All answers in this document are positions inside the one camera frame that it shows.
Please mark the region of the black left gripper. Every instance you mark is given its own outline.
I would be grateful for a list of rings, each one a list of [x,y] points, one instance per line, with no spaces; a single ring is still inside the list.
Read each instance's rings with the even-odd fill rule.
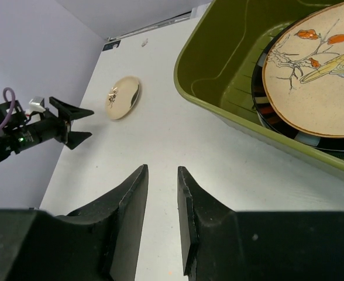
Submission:
[[[50,97],[49,103],[58,111],[54,115],[46,108],[44,113],[34,112],[26,116],[15,102],[12,115],[4,127],[0,129],[0,162],[11,153],[20,153],[50,139],[66,145],[73,150],[92,136],[90,132],[71,131],[72,121],[94,115],[94,111],[75,107]]]

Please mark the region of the black striped rim cream plate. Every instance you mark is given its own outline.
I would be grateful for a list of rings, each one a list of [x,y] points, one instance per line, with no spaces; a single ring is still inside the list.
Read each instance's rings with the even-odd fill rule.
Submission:
[[[310,147],[316,148],[326,153],[336,155],[338,157],[344,158],[344,138],[328,138],[320,137],[315,135],[310,135],[299,131],[292,126],[289,126],[284,122],[275,112],[275,110],[270,105],[268,98],[266,96],[265,90],[262,84],[262,65],[264,63],[264,58],[267,52],[270,50],[272,45],[280,37],[282,33],[285,32],[287,28],[283,29],[273,40],[266,46],[263,50],[261,56],[259,57],[257,64],[253,70],[252,75],[252,98],[258,113],[259,118],[268,126],[271,130],[284,135],[290,139],[301,142]]]

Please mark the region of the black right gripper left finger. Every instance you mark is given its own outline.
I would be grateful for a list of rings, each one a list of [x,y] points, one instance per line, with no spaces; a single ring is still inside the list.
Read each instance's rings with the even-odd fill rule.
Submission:
[[[141,165],[67,215],[0,209],[0,280],[134,280],[148,182]]]

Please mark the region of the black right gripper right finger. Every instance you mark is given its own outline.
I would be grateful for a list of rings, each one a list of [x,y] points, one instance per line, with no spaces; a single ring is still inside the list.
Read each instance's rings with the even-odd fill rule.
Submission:
[[[344,280],[344,211],[231,210],[177,170],[189,280]]]

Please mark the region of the tan bird branch plate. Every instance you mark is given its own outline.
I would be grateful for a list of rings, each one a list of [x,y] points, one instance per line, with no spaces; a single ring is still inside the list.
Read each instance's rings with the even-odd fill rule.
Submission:
[[[289,126],[344,138],[344,2],[287,28],[265,55],[262,84]]]

